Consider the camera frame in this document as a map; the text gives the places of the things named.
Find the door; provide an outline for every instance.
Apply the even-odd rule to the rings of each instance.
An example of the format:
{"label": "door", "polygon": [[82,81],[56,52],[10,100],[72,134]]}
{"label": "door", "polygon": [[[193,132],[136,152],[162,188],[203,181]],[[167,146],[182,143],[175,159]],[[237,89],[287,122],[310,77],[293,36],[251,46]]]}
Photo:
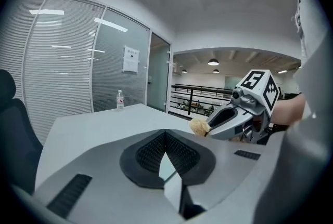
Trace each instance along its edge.
{"label": "door", "polygon": [[170,45],[155,34],[151,35],[147,106],[165,112],[167,103]]}

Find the yellow sponge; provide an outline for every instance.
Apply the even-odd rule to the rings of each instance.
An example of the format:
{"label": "yellow sponge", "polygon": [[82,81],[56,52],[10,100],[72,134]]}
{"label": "yellow sponge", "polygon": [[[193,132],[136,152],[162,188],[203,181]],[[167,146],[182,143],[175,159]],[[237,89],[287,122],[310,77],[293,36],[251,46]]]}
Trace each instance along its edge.
{"label": "yellow sponge", "polygon": [[200,120],[198,118],[193,118],[189,123],[189,127],[194,134],[201,136],[206,136],[206,134],[211,129],[211,127],[206,121]]}

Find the white table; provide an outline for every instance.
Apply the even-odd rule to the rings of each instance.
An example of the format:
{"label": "white table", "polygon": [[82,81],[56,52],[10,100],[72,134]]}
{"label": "white table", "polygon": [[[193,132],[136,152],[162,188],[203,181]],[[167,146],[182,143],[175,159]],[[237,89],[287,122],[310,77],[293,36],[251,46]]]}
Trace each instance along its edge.
{"label": "white table", "polygon": [[[125,107],[122,111],[107,110],[59,117],[46,139],[35,188],[90,148],[156,129],[178,129],[192,133],[189,121],[143,104]],[[165,179],[173,172],[174,168],[165,155],[160,177]]]}

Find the water bottle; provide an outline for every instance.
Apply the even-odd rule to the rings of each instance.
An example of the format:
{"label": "water bottle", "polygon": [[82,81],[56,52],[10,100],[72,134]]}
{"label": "water bottle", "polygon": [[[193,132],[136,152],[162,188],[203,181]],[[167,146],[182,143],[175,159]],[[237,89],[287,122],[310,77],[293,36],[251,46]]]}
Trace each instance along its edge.
{"label": "water bottle", "polygon": [[124,96],[121,90],[118,90],[117,94],[117,110],[123,110],[124,109]]}

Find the black office chair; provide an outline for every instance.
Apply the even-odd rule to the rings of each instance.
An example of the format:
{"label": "black office chair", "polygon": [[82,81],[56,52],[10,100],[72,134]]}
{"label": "black office chair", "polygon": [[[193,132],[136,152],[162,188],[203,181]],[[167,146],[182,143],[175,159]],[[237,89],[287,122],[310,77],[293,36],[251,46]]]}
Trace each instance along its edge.
{"label": "black office chair", "polygon": [[0,70],[0,154],[10,183],[34,192],[43,146],[37,139],[10,73]]}

